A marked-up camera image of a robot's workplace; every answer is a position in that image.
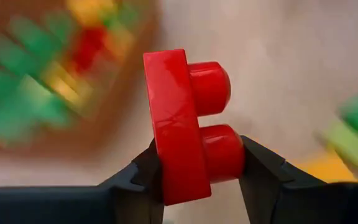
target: lego brick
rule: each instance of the lego brick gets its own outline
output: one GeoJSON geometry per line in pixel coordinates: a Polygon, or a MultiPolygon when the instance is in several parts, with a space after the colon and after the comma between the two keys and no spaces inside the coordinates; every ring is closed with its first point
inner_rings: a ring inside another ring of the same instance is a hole
{"type": "Polygon", "coordinates": [[[61,50],[62,45],[57,39],[53,39],[50,34],[24,17],[13,17],[9,23],[9,31],[44,65],[61,50]]]}
{"type": "Polygon", "coordinates": [[[338,154],[358,167],[358,132],[342,121],[335,123],[325,134],[338,154]]]}
{"type": "Polygon", "coordinates": [[[78,24],[76,24],[70,15],[66,11],[61,10],[47,13],[44,16],[44,24],[63,46],[70,44],[78,29],[78,24]]]}
{"type": "Polygon", "coordinates": [[[81,32],[72,55],[75,71],[79,75],[84,75],[84,71],[91,68],[95,56],[104,48],[105,36],[106,30],[103,27],[87,27],[81,32]]]}
{"type": "Polygon", "coordinates": [[[0,102],[0,145],[28,140],[40,123],[66,126],[61,99],[30,76],[25,76],[9,98],[0,102]]]}
{"type": "Polygon", "coordinates": [[[51,63],[42,80],[75,111],[80,111],[85,106],[92,93],[92,88],[85,80],[73,78],[57,62],[51,63]]]}
{"type": "Polygon", "coordinates": [[[118,10],[118,19],[127,28],[133,28],[139,21],[139,15],[130,4],[123,2],[118,10]]]}
{"type": "Polygon", "coordinates": [[[117,7],[111,0],[66,0],[66,5],[77,21],[84,26],[100,24],[100,13],[113,11],[117,7]]]}
{"type": "Polygon", "coordinates": [[[144,65],[154,136],[163,167],[165,204],[209,197],[211,187],[185,51],[146,53],[144,65]]]}
{"type": "Polygon", "coordinates": [[[336,150],[334,146],[328,146],[327,152],[314,156],[308,161],[297,163],[296,166],[326,183],[357,182],[353,173],[334,150],[336,150]]]}
{"type": "Polygon", "coordinates": [[[37,76],[39,63],[7,37],[0,35],[0,64],[17,76],[37,76]]]}

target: yellow plastic piece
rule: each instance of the yellow plastic piece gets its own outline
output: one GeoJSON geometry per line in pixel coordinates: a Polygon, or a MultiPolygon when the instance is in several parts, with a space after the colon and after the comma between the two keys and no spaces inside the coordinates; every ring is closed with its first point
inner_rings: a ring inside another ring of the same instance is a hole
{"type": "Polygon", "coordinates": [[[342,159],[335,153],[334,146],[314,159],[297,164],[297,168],[327,183],[357,182],[353,173],[346,167],[342,159]]]}
{"type": "Polygon", "coordinates": [[[76,111],[84,107],[92,92],[89,84],[73,78],[57,62],[53,62],[48,67],[43,75],[43,80],[76,111]]]}
{"type": "Polygon", "coordinates": [[[100,24],[103,12],[117,11],[117,4],[113,0],[66,0],[66,5],[84,26],[100,24]]]}

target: blurry lego pile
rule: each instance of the blurry lego pile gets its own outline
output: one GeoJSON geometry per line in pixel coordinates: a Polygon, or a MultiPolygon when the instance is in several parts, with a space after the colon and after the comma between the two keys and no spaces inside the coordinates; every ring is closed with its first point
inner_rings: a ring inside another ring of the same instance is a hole
{"type": "Polygon", "coordinates": [[[134,45],[141,16],[128,2],[69,0],[66,5],[45,12],[41,26],[12,16],[6,34],[0,34],[0,146],[87,117],[134,45]],[[115,69],[89,72],[99,54],[115,69]]]}

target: lego stud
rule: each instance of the lego stud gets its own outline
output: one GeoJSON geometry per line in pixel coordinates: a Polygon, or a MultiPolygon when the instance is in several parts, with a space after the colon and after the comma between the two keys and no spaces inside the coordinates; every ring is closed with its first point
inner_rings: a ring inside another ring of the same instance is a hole
{"type": "Polygon", "coordinates": [[[198,116],[222,113],[230,100],[230,80],[217,62],[188,65],[198,116]]]}
{"type": "Polygon", "coordinates": [[[200,128],[209,181],[237,179],[244,170],[245,156],[239,135],[228,125],[200,128]]]}

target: red lego brick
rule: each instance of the red lego brick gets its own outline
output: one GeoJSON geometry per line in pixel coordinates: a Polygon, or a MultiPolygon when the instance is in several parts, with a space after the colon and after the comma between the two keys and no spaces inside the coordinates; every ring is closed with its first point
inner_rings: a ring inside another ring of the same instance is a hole
{"type": "Polygon", "coordinates": [[[79,75],[85,74],[83,72],[91,68],[95,56],[104,47],[106,34],[103,27],[86,27],[81,32],[72,56],[75,70],[79,75]]]}
{"type": "Polygon", "coordinates": [[[188,65],[182,49],[144,54],[144,65],[164,202],[209,197],[210,182],[237,178],[244,168],[241,140],[229,126],[198,126],[198,116],[226,106],[228,76],[216,62],[188,65]]]}

